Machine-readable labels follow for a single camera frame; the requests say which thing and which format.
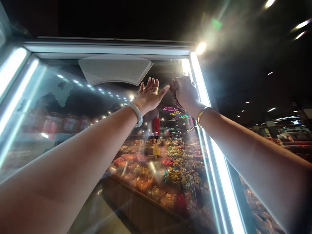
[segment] bracelet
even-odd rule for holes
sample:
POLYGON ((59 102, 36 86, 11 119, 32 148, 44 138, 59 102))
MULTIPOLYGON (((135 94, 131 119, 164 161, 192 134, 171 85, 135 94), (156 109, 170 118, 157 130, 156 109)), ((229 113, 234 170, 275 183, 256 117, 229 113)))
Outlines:
POLYGON ((201 117, 202 117, 202 114, 206 111, 206 110, 208 110, 208 109, 212 109, 211 107, 205 107, 200 113, 199 113, 199 115, 198 115, 198 117, 197 117, 197 124, 198 124, 198 126, 200 127, 200 128, 202 128, 202 126, 201 126, 201 124, 200 124, 200 120, 201 120, 201 117))
POLYGON ((126 102, 123 105, 123 107, 124 106, 129 106, 129 107, 131 107, 134 110, 134 112, 137 115, 137 124, 134 127, 140 127, 142 125, 142 123, 143 123, 143 117, 142 117, 142 114, 141 114, 141 111, 139 110, 139 108, 135 104, 129 103, 129 102, 126 102))

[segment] finger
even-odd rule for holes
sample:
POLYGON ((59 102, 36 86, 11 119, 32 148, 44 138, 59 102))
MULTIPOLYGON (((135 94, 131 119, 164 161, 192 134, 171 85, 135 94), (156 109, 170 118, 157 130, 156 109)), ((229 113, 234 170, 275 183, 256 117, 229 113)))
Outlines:
POLYGON ((152 78, 152 82, 151 82, 150 86, 151 86, 152 88, 154 88, 154 86, 155 86, 155 79, 154 79, 154 78, 152 78))
POLYGON ((158 88, 159 88, 159 80, 156 79, 153 91, 158 93, 158 88))
POLYGON ((170 85, 167 85, 159 92, 158 96, 159 96, 160 100, 162 100, 162 98, 168 92, 169 88, 170 88, 170 85))
POLYGON ((151 84, 151 80, 149 78, 149 81, 147 82, 145 89, 148 89, 150 87, 150 84, 151 84))
POLYGON ((142 81, 141 86, 140 86, 139 93, 143 92, 143 90, 144 90, 144 82, 142 81))

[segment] led light strip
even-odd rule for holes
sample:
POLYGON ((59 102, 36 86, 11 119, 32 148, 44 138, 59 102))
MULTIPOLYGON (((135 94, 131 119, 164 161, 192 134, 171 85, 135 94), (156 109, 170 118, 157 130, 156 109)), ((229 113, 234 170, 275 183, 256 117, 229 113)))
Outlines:
MULTIPOLYGON (((190 58, 191 58, 191 62, 192 62, 192 66, 193 66, 193 70, 194 70, 194 74, 195 74, 195 79, 197 82, 197 89, 199 91, 201 102, 203 104, 205 104, 206 106, 210 107, 211 105, 210 105, 210 101, 208 98, 206 85, 204 82, 204 78, 202 76, 202 71, 201 71, 201 68, 199 66, 199 62, 198 62, 196 53, 191 52, 190 58)), ((222 189, 223 189, 225 201, 227 204, 229 217, 230 217, 232 228, 233 228, 233 233, 235 233, 235 234, 236 233, 239 233, 239 234, 246 233, 245 228, 243 226, 241 216, 240 216, 240 212, 239 212, 239 209, 237 206, 237 201, 235 199, 235 194, 234 194, 232 183, 230 180, 230 175, 229 175, 229 172, 227 169, 225 157, 224 157, 223 153, 221 152, 220 148, 218 147, 218 145, 212 140, 212 138, 210 138, 210 139, 211 139, 212 149, 214 151, 216 164, 217 164, 217 168, 218 168, 220 179, 221 179, 222 189)), ((206 149, 208 151, 209 147, 208 147, 206 134, 204 134, 204 140, 205 140, 206 149)), ((214 173, 212 173, 212 175, 214 178, 214 183, 216 184, 216 179, 214 177, 214 173)), ((218 194, 218 192, 217 192, 217 198, 218 198, 218 202, 221 206, 220 195, 218 194)), ((222 219, 224 222, 224 226, 226 228, 224 215, 223 215, 222 211, 221 211, 221 216, 223 216, 222 219)))
POLYGON ((0 68, 0 97, 27 55, 24 48, 15 50, 0 68))
MULTIPOLYGON (((35 69, 38 66, 38 63, 39 63, 38 59, 34 60, 31 63, 27 73, 25 74, 23 80, 21 81, 21 84, 18 87, 15 95, 13 96, 10 104, 6 108, 4 114, 2 115, 1 120, 0 120, 0 136, 2 135, 3 130, 4 130, 5 126, 6 126, 6 124, 8 123, 10 117, 12 116, 13 111, 15 110, 18 102, 20 101, 20 99, 21 99, 21 97, 22 97, 22 95, 23 95, 23 93, 25 91, 25 88, 26 88, 27 84, 29 83, 30 78, 32 77, 35 69)), ((23 118, 20 118, 16 125, 20 125, 22 120, 23 120, 23 118)), ((4 159, 6 157, 6 154, 5 154, 6 151, 7 151, 7 147, 5 147, 5 149, 3 149, 2 153, 1 153, 1 156, 0 156, 0 168, 2 167, 2 164, 3 164, 4 159)))

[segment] snack display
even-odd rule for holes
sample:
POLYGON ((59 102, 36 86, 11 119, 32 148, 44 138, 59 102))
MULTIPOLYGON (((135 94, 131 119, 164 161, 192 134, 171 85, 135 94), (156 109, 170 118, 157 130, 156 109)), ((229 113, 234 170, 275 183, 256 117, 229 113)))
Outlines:
POLYGON ((123 153, 111 165, 117 167, 112 177, 148 197, 151 202, 215 230, 210 209, 213 188, 209 187, 213 183, 207 180, 199 143, 195 140, 166 144, 147 141, 144 150, 124 153, 138 143, 129 141, 128 144, 121 147, 123 153), (154 147, 163 147, 161 155, 148 154, 153 153, 154 147))

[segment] yellow price sign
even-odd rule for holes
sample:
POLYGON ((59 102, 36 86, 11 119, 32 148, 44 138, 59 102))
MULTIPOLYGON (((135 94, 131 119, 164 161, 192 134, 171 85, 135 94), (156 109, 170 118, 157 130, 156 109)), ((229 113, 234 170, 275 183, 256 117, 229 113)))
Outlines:
POLYGON ((153 154, 154 155, 160 155, 160 148, 159 147, 154 147, 153 148, 153 154))

